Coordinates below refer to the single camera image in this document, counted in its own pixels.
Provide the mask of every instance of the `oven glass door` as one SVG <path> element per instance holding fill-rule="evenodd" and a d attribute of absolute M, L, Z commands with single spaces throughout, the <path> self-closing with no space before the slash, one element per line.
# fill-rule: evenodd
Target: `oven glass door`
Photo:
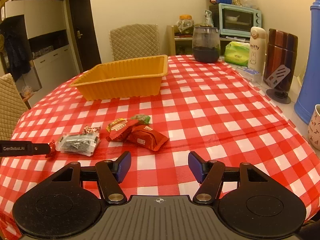
<path fill-rule="evenodd" d="M 223 29 L 250 32 L 253 26 L 253 13 L 222 9 Z"/>

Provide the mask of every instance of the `beige chair back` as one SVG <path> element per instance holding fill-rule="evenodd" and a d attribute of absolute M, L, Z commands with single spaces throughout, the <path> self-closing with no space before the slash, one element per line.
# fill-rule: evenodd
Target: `beige chair back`
<path fill-rule="evenodd" d="M 126 25 L 109 33 L 113 60 L 159 55 L 159 30 L 156 24 Z"/>
<path fill-rule="evenodd" d="M 19 118 L 27 110 L 11 74 L 0 77 L 0 140 L 11 139 Z"/>

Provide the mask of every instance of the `metal screw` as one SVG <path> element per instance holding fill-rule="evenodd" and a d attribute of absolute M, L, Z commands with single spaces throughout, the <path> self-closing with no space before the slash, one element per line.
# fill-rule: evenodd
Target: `metal screw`
<path fill-rule="evenodd" d="M 108 199 L 111 201 L 121 201 L 124 199 L 124 196 L 119 193 L 114 193 L 108 196 Z"/>
<path fill-rule="evenodd" d="M 209 201 L 211 199 L 211 196 L 206 193 L 201 193 L 196 196 L 196 199 L 199 201 Z"/>

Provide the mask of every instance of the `dark brown door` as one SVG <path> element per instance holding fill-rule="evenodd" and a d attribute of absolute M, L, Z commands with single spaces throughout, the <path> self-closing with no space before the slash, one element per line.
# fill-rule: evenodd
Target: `dark brown door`
<path fill-rule="evenodd" d="M 83 71 L 101 64 L 90 0 L 69 0 L 73 30 Z"/>

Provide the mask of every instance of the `checkered tablecloth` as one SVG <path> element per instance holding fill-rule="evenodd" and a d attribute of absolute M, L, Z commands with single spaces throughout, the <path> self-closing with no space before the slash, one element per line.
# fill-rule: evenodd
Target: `checkered tablecloth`
<path fill-rule="evenodd" d="M 8 239 L 20 233 L 12 219 L 18 197 L 71 161 L 82 166 L 116 159 L 129 150 L 132 165 L 120 185 L 127 197 L 194 195 L 199 185 L 188 168 L 189 151 L 226 166 L 250 162 L 299 196 L 307 218 L 319 210 L 319 159 L 279 108 L 228 64 L 201 64 L 191 55 L 170 57 L 160 94 L 141 98 L 86 101 L 71 80 L 56 88 L 17 124 L 13 140 L 49 143 L 63 132 L 79 132 L 84 125 L 102 125 L 102 141 L 94 156 L 59 153 L 5 158 L 0 167 L 0 225 Z M 108 142 L 105 128 L 114 119 L 135 114 L 151 116 L 151 127 L 170 138 L 158 152 L 129 142 Z M 85 188 L 98 195 L 95 183 Z M 236 188 L 224 184 L 223 193 Z"/>

